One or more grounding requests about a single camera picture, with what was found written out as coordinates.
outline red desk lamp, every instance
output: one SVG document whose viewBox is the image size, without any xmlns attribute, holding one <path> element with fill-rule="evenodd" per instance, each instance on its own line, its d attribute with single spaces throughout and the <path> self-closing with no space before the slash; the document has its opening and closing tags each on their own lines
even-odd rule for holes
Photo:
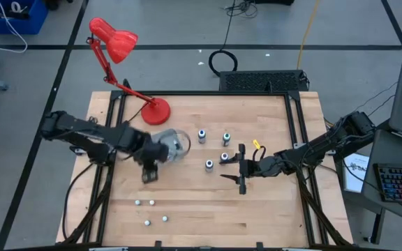
<svg viewBox="0 0 402 251">
<path fill-rule="evenodd" d="M 130 31 L 117 31 L 112 28 L 105 20 L 95 17 L 89 23 L 89 29 L 92 36 L 88 38 L 87 43 L 97 56 L 99 63 L 106 73 L 103 78 L 105 82 L 110 83 L 125 92 L 145 100 L 147 103 L 142 108 L 142 118 L 150 125 L 160 125 L 170 117 L 170 106 L 162 98 L 149 98 L 147 96 L 132 90 L 129 85 L 119 84 L 110 63 L 108 63 L 101 49 L 101 40 L 106 44 L 106 50 L 114 63 L 122 62 L 133 50 L 137 43 L 137 35 Z"/>
</svg>

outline yellow cable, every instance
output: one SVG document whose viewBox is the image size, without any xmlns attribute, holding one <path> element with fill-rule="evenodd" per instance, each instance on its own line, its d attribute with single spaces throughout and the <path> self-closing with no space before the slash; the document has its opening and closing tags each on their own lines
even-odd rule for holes
<svg viewBox="0 0 402 251">
<path fill-rule="evenodd" d="M 305 41 L 306 41 L 306 37 L 308 36 L 308 33 L 310 32 L 311 24 L 313 23 L 315 13 L 318 10 L 319 2 L 320 2 L 320 0 L 315 1 L 314 10 L 313 10 L 313 13 L 311 13 L 310 21 L 308 23 L 308 26 L 307 26 L 305 34 L 304 34 L 304 39 L 301 41 L 300 50 L 299 50 L 299 56 L 297 57 L 297 69 L 298 70 L 299 70 L 299 67 L 300 67 L 300 63 L 302 62 L 302 51 L 304 50 L 304 44 L 305 44 Z"/>
</svg>

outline wooden tabletop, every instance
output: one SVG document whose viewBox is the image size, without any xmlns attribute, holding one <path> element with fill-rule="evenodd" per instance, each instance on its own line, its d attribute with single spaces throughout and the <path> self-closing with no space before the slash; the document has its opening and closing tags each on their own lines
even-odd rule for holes
<svg viewBox="0 0 402 251">
<path fill-rule="evenodd" d="M 94 116 L 105 124 L 110 92 L 94 92 L 87 118 Z M 172 114 L 163 125 L 147 125 L 137 116 L 131 125 L 151 134 L 168 128 L 186 131 L 192 139 L 190 153 L 180 162 L 168 163 L 159 169 L 157 182 L 143 184 L 141 168 L 132 160 L 116 162 L 103 245 L 255 247 L 258 241 L 265 247 L 308 247 L 304 214 L 295 175 L 275 178 L 251 178 L 246 181 L 246 195 L 240 195 L 233 181 L 220 174 L 238 175 L 238 164 L 220 166 L 222 152 L 234 155 L 238 144 L 247 148 L 246 158 L 252 158 L 254 139 L 266 146 L 267 155 L 291 149 L 285 103 L 278 96 L 163 96 Z M 318 94 L 301 93 L 301 104 L 309 139 L 324 133 L 325 125 Z M 141 108 L 140 99 L 127 97 L 124 119 Z M 297 138 L 300 131 L 292 102 Z M 207 133 L 205 144 L 198 143 L 198 130 Z M 230 145 L 221 146 L 222 135 L 231 135 Z M 206 173 L 206 160 L 214 161 L 212 173 Z M 332 158 L 324 165 L 334 169 Z M 86 156 L 77 157 L 73 177 L 88 165 Z M 74 185 L 68 201 L 67 232 L 74 229 L 87 212 L 94 182 L 95 169 L 88 171 Z M 317 168 L 316 178 L 325 215 L 342 236 L 352 242 L 347 214 L 338 178 L 334 172 Z M 135 200 L 142 202 L 135 205 Z M 311 211 L 315 239 L 319 231 Z M 95 240 L 99 216 L 94 218 Z M 63 239 L 61 230 L 57 241 Z"/>
</svg>

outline black keyboard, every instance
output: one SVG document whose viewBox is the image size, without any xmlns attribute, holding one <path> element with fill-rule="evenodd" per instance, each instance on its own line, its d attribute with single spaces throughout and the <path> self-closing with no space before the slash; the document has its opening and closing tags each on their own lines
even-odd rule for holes
<svg viewBox="0 0 402 251">
<path fill-rule="evenodd" d="M 398 165 L 377 164 L 375 175 L 383 201 L 402 202 L 402 167 Z"/>
</svg>

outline blue bin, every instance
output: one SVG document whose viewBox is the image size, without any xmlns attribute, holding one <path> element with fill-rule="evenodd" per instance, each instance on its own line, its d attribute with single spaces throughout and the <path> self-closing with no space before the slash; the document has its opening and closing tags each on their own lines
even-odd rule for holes
<svg viewBox="0 0 402 251">
<path fill-rule="evenodd" d="M 15 28 L 19 34 L 38 34 L 48 12 L 43 0 L 0 0 L 4 10 L 7 9 L 7 6 L 10 7 L 13 1 L 18 2 L 21 6 L 30 7 L 29 19 L 8 19 L 13 28 Z M 4 18 L 0 18 L 0 34 L 11 34 Z"/>
</svg>

